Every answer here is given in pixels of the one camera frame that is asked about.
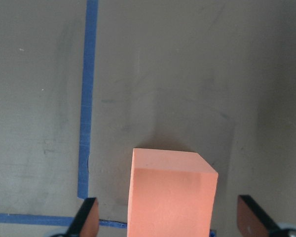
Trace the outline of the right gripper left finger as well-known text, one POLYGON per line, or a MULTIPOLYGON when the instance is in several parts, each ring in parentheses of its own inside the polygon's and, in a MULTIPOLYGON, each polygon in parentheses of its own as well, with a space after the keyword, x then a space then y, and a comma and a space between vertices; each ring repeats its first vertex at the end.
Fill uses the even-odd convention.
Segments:
POLYGON ((96 197, 84 200, 73 222, 66 231, 67 237, 96 237, 99 232, 99 206, 96 197))

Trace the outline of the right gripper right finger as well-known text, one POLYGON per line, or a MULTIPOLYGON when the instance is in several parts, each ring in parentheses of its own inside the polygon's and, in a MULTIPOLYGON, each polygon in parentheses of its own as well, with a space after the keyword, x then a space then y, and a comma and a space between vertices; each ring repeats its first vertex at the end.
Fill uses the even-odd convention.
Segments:
POLYGON ((237 227, 242 237, 270 237, 279 226, 250 195, 237 198, 237 227))

